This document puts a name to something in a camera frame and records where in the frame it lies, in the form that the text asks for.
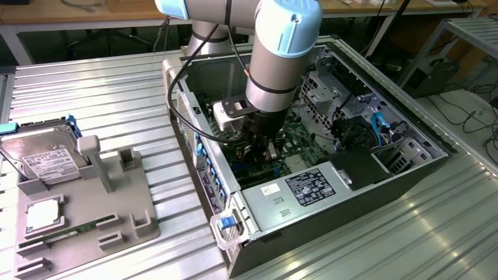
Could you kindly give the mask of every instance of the green circuit board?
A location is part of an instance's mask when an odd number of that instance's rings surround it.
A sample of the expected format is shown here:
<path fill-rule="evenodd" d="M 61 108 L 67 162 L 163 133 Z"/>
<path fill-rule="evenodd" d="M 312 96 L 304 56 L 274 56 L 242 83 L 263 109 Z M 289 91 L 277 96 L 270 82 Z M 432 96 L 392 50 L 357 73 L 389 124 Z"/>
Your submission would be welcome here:
<path fill-rule="evenodd" d="M 293 113 L 290 113 L 290 115 L 284 125 L 284 133 L 281 133 L 285 145 L 281 149 L 278 160 L 267 163 L 249 164 L 245 163 L 238 156 L 241 150 L 249 145 L 247 142 L 238 143 L 237 145 L 221 146 L 242 189 L 290 175 L 293 172 L 285 163 L 285 159 L 289 156 L 300 155 L 310 167 L 326 156 L 326 152 L 312 138 L 304 124 L 294 121 L 296 116 L 293 116 Z M 235 132 L 219 130 L 214 118 L 209 117 L 209 123 L 215 136 L 225 138 L 237 137 Z"/>

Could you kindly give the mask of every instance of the light blue joint cap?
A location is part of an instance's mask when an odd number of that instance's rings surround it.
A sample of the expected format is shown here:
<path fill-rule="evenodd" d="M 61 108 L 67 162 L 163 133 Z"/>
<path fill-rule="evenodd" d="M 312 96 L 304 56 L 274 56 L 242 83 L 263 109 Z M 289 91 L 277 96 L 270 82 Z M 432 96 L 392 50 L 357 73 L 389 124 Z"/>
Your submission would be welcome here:
<path fill-rule="evenodd" d="M 158 10 L 169 16 L 179 19 L 189 19 L 185 0 L 155 0 Z"/>
<path fill-rule="evenodd" d="M 305 55 L 317 43 L 322 16 L 317 0 L 262 0 L 255 29 L 266 49 L 285 58 Z"/>

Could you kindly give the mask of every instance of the wooden table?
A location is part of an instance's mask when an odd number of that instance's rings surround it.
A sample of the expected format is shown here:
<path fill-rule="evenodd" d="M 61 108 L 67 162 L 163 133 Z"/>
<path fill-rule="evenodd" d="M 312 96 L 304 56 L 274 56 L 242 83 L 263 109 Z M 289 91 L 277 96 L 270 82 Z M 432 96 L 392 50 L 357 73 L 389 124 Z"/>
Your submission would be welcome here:
<path fill-rule="evenodd" d="M 380 6 L 373 4 L 360 4 L 353 1 L 345 4 L 340 0 L 321 0 L 325 18 L 365 17 L 376 16 Z M 386 16 L 381 30 L 370 47 L 369 54 L 378 45 L 394 14 L 401 7 L 402 0 L 394 5 L 385 5 L 381 15 Z M 488 6 L 484 0 L 472 0 L 477 16 Z M 461 13 L 460 5 L 436 7 L 425 0 L 412 0 L 405 10 L 405 15 L 425 15 L 437 13 Z M 20 65 L 33 64 L 30 54 L 23 47 L 18 34 L 22 32 L 41 32 L 57 30 L 102 29 L 121 27 L 159 26 L 165 20 L 165 15 L 158 11 L 150 12 L 123 12 L 111 13 L 107 6 L 95 7 L 95 12 L 66 6 L 61 0 L 31 0 L 30 5 L 0 5 L 0 34 L 7 42 L 8 48 L 16 57 Z M 174 19 L 173 25 L 190 24 L 190 20 Z"/>

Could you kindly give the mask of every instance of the black bracket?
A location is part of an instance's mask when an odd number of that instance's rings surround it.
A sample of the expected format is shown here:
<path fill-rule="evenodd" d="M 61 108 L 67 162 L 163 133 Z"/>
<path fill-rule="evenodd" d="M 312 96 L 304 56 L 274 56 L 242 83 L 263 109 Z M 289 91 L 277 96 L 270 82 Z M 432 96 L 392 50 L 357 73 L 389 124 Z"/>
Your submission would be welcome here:
<path fill-rule="evenodd" d="M 226 98 L 222 101 L 222 106 L 230 118 L 237 118 L 259 111 L 243 94 Z"/>

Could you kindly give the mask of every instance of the power supply label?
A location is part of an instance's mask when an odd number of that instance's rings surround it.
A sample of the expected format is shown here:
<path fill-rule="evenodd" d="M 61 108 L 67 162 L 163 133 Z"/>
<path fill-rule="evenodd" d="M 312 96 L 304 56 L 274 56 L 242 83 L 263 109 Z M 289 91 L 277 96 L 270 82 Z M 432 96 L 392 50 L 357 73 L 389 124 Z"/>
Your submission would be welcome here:
<path fill-rule="evenodd" d="M 23 161 L 42 180 L 57 179 L 79 172 L 69 149 L 24 156 Z"/>
<path fill-rule="evenodd" d="M 336 194 L 318 168 L 286 179 L 286 183 L 300 204 L 305 207 Z"/>

